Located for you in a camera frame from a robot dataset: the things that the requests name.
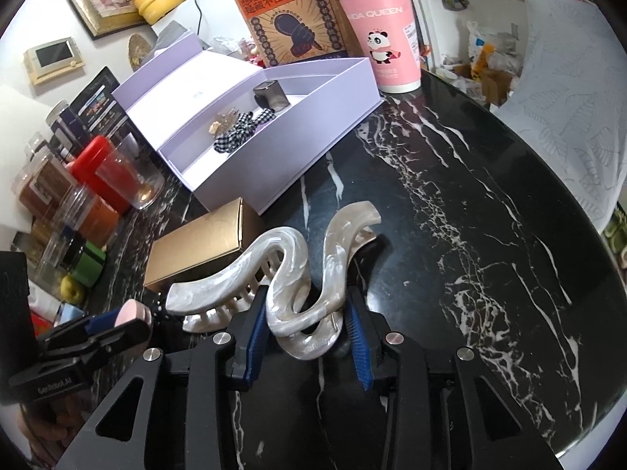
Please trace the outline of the pink round compact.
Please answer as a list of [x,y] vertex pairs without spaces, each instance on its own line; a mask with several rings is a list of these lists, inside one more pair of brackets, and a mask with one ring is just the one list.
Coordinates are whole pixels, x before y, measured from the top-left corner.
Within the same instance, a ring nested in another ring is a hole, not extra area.
[[115,327],[121,327],[124,324],[134,322],[134,320],[140,320],[149,328],[152,327],[151,310],[146,304],[135,299],[129,299],[120,308],[115,320]]

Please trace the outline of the white pearl hair claw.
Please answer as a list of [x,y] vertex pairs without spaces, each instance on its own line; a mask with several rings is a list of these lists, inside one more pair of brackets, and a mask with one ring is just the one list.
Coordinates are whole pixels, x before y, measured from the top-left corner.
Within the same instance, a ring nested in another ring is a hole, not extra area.
[[234,262],[203,279],[174,283],[166,296],[166,311],[184,316],[188,332],[207,332],[228,325],[251,307],[256,273],[265,274],[267,324],[282,349],[300,361],[321,358],[336,343],[343,328],[349,266],[358,250],[376,239],[372,230],[382,221],[369,201],[353,202],[328,223],[322,251],[322,286],[309,308],[312,288],[308,245],[293,227],[272,228],[260,235]]

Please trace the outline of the gold rectangular box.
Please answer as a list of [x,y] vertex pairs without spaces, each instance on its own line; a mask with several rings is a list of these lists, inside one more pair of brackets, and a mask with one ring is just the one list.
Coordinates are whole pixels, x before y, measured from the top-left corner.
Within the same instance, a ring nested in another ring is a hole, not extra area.
[[143,286],[166,294],[173,283],[216,274],[265,230],[256,211],[243,199],[234,199],[154,241]]

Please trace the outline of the orange spice jar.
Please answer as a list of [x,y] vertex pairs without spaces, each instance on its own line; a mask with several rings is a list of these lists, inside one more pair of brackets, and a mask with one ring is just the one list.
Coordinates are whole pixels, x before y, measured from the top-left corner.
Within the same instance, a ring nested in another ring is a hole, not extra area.
[[120,215],[88,186],[76,186],[64,197],[60,216],[63,224],[104,248],[117,234]]

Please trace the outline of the brown spice jar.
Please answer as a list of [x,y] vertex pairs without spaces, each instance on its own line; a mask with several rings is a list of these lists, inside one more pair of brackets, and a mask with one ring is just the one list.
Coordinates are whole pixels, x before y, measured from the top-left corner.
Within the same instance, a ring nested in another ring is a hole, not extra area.
[[64,163],[44,148],[17,173],[12,191],[33,217],[50,223],[66,194],[74,187],[76,180]]

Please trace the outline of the clear drinking glass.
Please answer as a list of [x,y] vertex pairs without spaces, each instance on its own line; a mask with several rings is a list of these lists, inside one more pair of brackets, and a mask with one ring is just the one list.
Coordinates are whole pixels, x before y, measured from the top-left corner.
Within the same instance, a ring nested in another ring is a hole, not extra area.
[[151,160],[132,159],[116,148],[103,159],[96,174],[137,210],[152,205],[165,184]]

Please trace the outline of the red canister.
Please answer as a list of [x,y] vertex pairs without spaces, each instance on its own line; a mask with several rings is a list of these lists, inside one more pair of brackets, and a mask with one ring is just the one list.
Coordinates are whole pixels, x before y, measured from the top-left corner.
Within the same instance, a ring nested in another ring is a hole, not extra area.
[[125,214],[131,208],[124,194],[129,194],[132,188],[137,187],[137,183],[127,169],[125,159],[109,139],[94,137],[70,163],[69,172],[119,214]]

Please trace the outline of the black printed brochure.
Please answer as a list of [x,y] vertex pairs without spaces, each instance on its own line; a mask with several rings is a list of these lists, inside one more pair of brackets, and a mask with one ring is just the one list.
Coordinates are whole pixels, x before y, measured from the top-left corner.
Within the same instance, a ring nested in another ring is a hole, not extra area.
[[104,67],[70,103],[91,136],[109,138],[114,145],[129,133],[127,114],[112,95],[118,87],[116,76]]

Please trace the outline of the black white gingham scrunchie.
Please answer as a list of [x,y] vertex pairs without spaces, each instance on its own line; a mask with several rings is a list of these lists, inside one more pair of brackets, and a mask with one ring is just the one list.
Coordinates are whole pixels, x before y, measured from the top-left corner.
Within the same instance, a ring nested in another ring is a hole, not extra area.
[[275,112],[272,109],[262,109],[258,115],[254,112],[239,115],[237,122],[215,139],[214,150],[223,154],[233,153],[255,134],[258,126],[269,123],[274,118]]

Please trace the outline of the small beige hair clip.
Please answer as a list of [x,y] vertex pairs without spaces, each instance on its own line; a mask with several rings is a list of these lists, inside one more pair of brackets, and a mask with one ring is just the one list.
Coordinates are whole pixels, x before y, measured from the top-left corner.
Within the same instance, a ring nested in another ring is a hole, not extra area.
[[209,133],[212,136],[218,136],[229,130],[238,120],[239,112],[237,109],[231,109],[225,114],[217,115],[215,121],[209,126]]

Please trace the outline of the lilac open gift box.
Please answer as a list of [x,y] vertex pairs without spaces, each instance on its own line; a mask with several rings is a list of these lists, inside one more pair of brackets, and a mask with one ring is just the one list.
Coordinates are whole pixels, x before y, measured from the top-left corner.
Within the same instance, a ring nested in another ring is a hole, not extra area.
[[243,199],[257,213],[382,103],[365,58],[261,68],[190,32],[114,97],[206,209]]

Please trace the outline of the small dark square case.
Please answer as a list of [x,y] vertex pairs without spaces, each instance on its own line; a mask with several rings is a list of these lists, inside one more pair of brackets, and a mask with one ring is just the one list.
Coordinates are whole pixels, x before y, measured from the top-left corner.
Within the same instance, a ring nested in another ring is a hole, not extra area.
[[254,100],[260,108],[272,109],[280,112],[287,108],[290,102],[277,80],[264,81],[253,89]]

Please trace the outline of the lower pink panda cup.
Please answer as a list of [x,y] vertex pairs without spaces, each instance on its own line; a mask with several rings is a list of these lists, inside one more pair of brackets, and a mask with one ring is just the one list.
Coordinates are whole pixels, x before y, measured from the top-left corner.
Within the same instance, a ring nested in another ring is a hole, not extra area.
[[412,0],[337,0],[386,94],[421,87],[420,45]]

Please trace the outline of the grey leaf pattern chair cover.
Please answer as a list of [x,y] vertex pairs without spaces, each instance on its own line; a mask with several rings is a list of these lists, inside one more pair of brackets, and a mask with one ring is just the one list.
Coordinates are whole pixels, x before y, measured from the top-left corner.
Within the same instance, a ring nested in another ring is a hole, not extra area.
[[590,2],[525,3],[521,79],[495,115],[604,230],[626,180],[626,52]]

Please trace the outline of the brown printed paper bag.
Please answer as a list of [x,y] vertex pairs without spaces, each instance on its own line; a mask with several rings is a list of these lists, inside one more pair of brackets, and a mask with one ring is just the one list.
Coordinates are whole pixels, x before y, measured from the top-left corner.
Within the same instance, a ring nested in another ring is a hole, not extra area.
[[337,0],[235,0],[264,65],[359,56]]

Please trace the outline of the beige wall intercom panel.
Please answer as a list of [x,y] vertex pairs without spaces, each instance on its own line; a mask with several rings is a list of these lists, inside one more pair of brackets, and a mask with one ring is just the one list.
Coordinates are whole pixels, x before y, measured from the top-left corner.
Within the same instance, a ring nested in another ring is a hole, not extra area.
[[83,68],[84,60],[76,42],[66,37],[25,51],[24,67],[31,84],[38,86]]

